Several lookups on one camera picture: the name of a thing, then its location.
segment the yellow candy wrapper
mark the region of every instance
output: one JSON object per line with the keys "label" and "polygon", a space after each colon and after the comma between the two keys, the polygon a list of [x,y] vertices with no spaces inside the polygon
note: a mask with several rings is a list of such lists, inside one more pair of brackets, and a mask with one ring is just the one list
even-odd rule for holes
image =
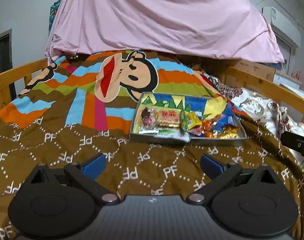
{"label": "yellow candy wrapper", "polygon": [[198,125],[202,125],[202,121],[199,120],[195,112],[188,113],[187,117],[188,117],[188,121],[187,121],[188,130],[191,130],[193,127],[196,127]]}

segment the blanket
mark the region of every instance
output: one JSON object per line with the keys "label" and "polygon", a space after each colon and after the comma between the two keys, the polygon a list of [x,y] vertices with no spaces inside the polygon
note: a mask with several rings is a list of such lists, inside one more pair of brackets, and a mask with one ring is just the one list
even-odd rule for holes
{"label": "blanket", "polygon": [[[98,153],[105,155],[107,165],[96,181],[121,198],[187,197],[210,181],[200,168],[204,153],[245,168],[268,163],[298,205],[300,216],[292,235],[304,239],[304,173],[277,138],[251,118],[241,120],[248,139],[239,147],[129,140],[142,92],[222,96],[203,77],[175,55],[138,50],[62,56],[44,69],[0,110],[0,239],[15,237],[7,207],[38,163],[62,168]],[[174,104],[186,107],[184,102]]]}
{"label": "blanket", "polygon": [[62,0],[45,55],[51,63],[63,52],[136,48],[284,62],[270,24],[248,0]]}

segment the tray of snacks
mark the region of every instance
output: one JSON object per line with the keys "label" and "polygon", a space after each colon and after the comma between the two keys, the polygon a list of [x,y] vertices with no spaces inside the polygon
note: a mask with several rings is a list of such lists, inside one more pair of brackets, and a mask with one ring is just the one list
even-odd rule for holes
{"label": "tray of snacks", "polygon": [[142,93],[130,140],[153,144],[240,146],[247,134],[222,98]]}

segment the green packet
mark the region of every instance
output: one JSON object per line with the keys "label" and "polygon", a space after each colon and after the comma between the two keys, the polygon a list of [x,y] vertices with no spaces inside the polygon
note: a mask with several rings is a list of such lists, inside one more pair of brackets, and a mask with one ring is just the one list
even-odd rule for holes
{"label": "green packet", "polygon": [[190,142],[190,134],[179,129],[167,128],[160,129],[158,133],[154,134],[155,138],[175,139],[183,142]]}

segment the pink cloth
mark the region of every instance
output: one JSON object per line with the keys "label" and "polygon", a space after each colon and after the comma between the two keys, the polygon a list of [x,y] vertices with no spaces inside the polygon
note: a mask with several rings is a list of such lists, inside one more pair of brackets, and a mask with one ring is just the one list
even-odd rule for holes
{"label": "pink cloth", "polygon": [[123,49],[284,62],[271,26],[248,0],[62,0],[49,61]]}

